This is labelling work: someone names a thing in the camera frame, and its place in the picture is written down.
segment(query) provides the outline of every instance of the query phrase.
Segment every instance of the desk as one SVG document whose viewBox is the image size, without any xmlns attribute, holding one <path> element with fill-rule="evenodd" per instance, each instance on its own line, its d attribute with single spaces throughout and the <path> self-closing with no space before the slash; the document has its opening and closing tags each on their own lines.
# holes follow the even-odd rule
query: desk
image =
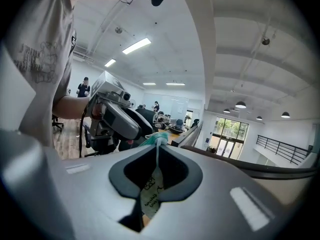
<svg viewBox="0 0 320 240">
<path fill-rule="evenodd" d="M 161 130 L 161 129 L 158 129 L 158 131 L 159 131 L 159 133 L 168 133 L 168 144 L 169 145 L 171 145 L 171 142 L 173 141 L 173 140 L 175 140 L 175 139 L 177 139 L 177 138 L 179 138 L 180 137 L 180 135 L 179 134 L 174 134 L 174 133 L 172 133 L 171 131 L 169 131 L 169 130 Z"/>
</svg>

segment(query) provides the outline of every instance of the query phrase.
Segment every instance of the gray t-shirt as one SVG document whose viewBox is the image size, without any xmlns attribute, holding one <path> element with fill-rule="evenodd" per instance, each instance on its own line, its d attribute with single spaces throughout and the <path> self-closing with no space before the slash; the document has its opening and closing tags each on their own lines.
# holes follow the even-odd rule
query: gray t-shirt
<svg viewBox="0 0 320 240">
<path fill-rule="evenodd" d="M 4 39 L 36 92 L 20 131 L 44 146 L 53 147 L 52 108 L 67 93 L 75 41 L 70 0 L 27 0 Z"/>
</svg>

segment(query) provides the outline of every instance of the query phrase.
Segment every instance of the black shirt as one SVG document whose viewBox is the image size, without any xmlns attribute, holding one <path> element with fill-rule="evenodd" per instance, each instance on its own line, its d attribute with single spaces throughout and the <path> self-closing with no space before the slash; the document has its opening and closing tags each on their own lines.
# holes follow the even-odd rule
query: black shirt
<svg viewBox="0 0 320 240">
<path fill-rule="evenodd" d="M 79 84 L 78 89 L 79 89 L 78 98 L 87 97 L 85 95 L 85 92 L 90 92 L 90 86 L 84 85 L 83 83 Z"/>
</svg>

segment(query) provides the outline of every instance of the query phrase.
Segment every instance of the ceiling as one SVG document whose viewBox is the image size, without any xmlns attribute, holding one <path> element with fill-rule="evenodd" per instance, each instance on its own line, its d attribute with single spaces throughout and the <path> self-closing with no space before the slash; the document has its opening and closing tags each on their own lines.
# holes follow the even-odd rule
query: ceiling
<svg viewBox="0 0 320 240">
<path fill-rule="evenodd" d="M 204 65 L 198 34 L 185 0 L 149 0 L 126 5 L 118 0 L 81 0 L 74 9 L 75 55 L 146 89 L 204 93 Z M 121 28 L 122 33 L 115 32 Z M 148 38 L 151 44 L 122 51 Z M 104 65 L 115 59 L 116 63 Z M 167 86 L 172 82 L 185 86 Z M 142 83 L 156 83 L 143 86 Z"/>
<path fill-rule="evenodd" d="M 74 9 L 75 54 L 101 69 L 115 59 L 108 71 L 140 86 L 156 83 L 146 89 L 185 83 L 179 90 L 205 95 L 218 113 L 241 100 L 252 116 L 264 115 L 319 89 L 314 38 L 290 0 L 204 1 L 164 0 L 153 7 L 148 0 L 129 6 L 81 0 Z M 269 45 L 261 44 L 262 36 Z M 122 53 L 144 38 L 151 44 Z"/>
</svg>

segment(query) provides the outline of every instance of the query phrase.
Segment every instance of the balcony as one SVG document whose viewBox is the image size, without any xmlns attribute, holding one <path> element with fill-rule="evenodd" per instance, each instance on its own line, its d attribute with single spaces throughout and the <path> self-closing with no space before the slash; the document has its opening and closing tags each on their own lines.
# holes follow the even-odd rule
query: balcony
<svg viewBox="0 0 320 240">
<path fill-rule="evenodd" d="M 258 135 L 254 149 L 278 167 L 310 168 L 317 154 L 291 144 Z"/>
</svg>

